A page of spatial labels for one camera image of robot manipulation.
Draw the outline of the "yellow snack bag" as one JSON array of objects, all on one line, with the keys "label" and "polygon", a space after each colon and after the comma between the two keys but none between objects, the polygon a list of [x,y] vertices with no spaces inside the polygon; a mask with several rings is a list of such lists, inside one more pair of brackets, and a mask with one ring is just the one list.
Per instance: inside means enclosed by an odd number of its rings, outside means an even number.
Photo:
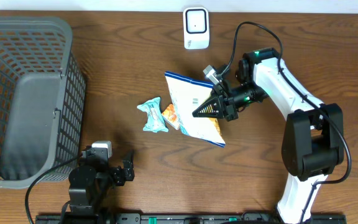
[{"label": "yellow snack bag", "polygon": [[169,71],[165,72],[165,78],[180,131],[187,136],[224,147],[226,143],[219,133],[218,121],[210,118],[195,118],[192,115],[192,112],[210,97],[213,84]]}]

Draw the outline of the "small orange box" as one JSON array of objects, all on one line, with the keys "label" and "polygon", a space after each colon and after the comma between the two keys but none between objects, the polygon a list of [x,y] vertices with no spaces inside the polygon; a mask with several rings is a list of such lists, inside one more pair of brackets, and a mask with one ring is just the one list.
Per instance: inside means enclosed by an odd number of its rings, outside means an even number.
[{"label": "small orange box", "polygon": [[162,112],[163,119],[171,125],[174,129],[179,130],[180,123],[178,121],[175,107],[173,104],[169,104],[166,109]]}]

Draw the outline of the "mint green tissue pack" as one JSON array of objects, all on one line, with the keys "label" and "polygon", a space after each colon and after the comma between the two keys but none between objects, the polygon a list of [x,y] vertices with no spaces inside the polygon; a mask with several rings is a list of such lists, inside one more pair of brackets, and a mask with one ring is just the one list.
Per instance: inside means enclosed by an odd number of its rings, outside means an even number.
[{"label": "mint green tissue pack", "polygon": [[144,131],[157,133],[159,131],[168,132],[162,113],[160,111],[160,100],[158,96],[151,100],[147,100],[141,105],[137,105],[137,109],[147,114],[147,122],[143,127]]}]

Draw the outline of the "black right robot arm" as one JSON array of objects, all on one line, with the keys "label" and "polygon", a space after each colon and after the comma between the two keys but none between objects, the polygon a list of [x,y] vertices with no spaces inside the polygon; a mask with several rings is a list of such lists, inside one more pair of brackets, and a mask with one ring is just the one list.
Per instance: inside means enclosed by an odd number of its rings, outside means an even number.
[{"label": "black right robot arm", "polygon": [[241,109],[270,98],[285,118],[281,153],[288,178],[276,206],[278,219],[309,223],[319,188],[331,183],[328,176],[347,158],[342,109],[313,96],[288,71],[282,52],[274,48],[243,55],[236,72],[237,88],[231,88],[225,79],[228,70],[228,65],[204,69],[213,90],[193,117],[232,121]]}]

